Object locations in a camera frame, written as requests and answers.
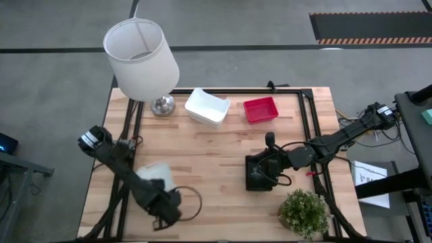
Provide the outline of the small green potted plant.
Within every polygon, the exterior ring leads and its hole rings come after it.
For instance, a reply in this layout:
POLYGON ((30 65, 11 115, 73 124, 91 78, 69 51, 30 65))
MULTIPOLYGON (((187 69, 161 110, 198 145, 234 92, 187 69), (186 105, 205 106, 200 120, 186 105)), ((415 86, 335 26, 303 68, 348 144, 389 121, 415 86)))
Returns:
POLYGON ((327 210, 325 197, 311 191, 296 189, 288 193, 277 211, 279 222, 305 240, 329 230, 333 215, 327 210))

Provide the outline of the grey metal stand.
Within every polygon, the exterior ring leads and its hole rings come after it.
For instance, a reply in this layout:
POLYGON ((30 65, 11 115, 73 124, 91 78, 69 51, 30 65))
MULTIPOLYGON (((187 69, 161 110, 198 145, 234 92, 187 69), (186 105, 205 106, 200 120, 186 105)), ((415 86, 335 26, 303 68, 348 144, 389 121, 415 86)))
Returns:
POLYGON ((53 168, 0 153, 0 243, 6 243, 14 230, 34 173, 51 177, 53 172, 53 168))

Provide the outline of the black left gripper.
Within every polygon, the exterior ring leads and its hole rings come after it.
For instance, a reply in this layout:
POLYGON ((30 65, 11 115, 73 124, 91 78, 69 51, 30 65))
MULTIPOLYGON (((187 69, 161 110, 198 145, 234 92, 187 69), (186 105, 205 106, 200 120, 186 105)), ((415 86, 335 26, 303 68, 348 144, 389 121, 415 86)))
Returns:
POLYGON ((180 220, 182 213, 179 210, 181 195, 177 189, 164 192, 156 197, 148 209, 149 215, 155 217, 153 230, 165 230, 180 220))

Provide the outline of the black frame clamp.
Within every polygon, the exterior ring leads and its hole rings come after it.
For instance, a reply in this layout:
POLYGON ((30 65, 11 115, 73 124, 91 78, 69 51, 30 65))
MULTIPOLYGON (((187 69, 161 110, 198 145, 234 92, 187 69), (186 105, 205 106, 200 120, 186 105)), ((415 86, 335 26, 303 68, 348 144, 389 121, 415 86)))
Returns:
POLYGON ((268 81, 267 88, 271 89, 272 93, 277 93, 279 88, 286 88, 286 87, 290 87, 289 84, 275 84, 272 80, 268 81))

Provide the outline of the black hazard-striped floor mat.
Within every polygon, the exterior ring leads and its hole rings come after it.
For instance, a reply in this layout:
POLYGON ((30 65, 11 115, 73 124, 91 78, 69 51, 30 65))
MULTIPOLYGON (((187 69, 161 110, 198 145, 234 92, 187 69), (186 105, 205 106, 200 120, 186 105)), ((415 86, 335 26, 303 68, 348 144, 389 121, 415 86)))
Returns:
POLYGON ((432 13, 392 11, 311 13, 320 45, 432 44, 432 13))

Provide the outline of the blue plastic crate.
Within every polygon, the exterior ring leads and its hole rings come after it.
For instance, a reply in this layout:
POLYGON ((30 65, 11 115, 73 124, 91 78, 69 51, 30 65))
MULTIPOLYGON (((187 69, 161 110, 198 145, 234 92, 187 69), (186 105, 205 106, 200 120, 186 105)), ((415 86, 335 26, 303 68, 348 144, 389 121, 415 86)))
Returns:
POLYGON ((427 232, 427 235, 432 237, 432 198, 421 197, 420 206, 425 231, 427 232))

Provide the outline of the black metal table frame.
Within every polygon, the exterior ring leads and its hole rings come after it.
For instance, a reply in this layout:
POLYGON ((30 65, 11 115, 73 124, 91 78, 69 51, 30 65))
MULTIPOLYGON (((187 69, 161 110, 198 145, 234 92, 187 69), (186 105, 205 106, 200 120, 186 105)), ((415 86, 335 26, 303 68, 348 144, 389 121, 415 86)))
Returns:
POLYGON ((291 189, 313 189, 307 168, 284 174, 287 179, 270 192, 245 188, 244 158, 261 152, 265 134, 275 133, 279 145, 289 149, 317 132, 338 130, 328 88, 213 88, 211 94, 230 100, 219 129, 191 119, 185 103, 190 91, 173 93, 176 108, 168 117, 156 117, 148 105, 135 106, 113 89, 104 125, 114 137, 123 129, 139 134, 134 167, 167 163, 173 180, 182 187, 181 210, 187 221, 154 231, 153 218, 133 199, 116 209, 106 236, 131 242, 155 241, 297 241, 277 219, 277 210, 291 189))

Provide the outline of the black side cart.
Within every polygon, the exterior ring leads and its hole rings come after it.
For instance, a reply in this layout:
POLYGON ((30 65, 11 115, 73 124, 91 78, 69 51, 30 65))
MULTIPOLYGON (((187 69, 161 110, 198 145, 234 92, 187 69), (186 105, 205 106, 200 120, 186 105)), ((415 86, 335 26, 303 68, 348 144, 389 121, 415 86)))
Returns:
POLYGON ((356 187, 358 198, 414 189, 432 195, 432 125, 422 115, 422 112, 432 109, 432 84, 416 92, 398 93, 395 100, 418 168, 359 185, 356 187))

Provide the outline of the dark device with blue light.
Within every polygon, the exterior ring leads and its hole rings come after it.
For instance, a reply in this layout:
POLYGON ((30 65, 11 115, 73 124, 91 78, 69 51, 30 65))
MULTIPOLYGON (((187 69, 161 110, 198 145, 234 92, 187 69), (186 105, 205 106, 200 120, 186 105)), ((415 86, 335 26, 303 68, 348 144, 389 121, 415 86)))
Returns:
POLYGON ((18 147, 19 142, 3 133, 0 133, 0 153, 13 155, 18 147))

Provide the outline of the white printed paper sheet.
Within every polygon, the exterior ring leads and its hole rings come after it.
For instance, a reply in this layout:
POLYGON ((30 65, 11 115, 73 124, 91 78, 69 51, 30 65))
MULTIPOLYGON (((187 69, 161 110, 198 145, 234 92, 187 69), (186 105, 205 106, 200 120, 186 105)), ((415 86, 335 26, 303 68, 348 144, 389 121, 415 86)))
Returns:
MULTIPOLYGON (((366 184, 375 180, 381 180, 387 177, 386 169, 360 161, 353 161, 351 169, 355 186, 366 184)), ((360 198, 358 201, 386 209, 390 208, 389 194, 360 198)))

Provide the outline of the white shade silver table lamp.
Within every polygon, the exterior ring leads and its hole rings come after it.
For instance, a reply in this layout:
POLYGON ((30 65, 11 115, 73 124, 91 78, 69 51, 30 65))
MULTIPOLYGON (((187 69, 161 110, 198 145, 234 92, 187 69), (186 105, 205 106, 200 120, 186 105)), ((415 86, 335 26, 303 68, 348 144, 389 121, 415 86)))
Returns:
POLYGON ((170 92, 180 79, 180 69, 161 27, 140 18, 113 26, 103 47, 117 85, 130 99, 148 103, 154 115, 171 115, 176 104, 170 92))

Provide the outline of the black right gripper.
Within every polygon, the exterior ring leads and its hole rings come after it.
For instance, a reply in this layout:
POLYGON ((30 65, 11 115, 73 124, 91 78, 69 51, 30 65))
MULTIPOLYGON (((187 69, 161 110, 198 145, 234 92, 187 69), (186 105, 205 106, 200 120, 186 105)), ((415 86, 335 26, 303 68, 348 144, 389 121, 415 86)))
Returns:
POLYGON ((254 169, 258 174, 263 176, 268 184, 281 184, 279 177, 283 177, 288 181, 286 184, 291 184, 292 180, 288 175, 282 173, 283 165, 279 160, 276 152, 266 148, 263 152, 257 155, 259 161, 254 169))

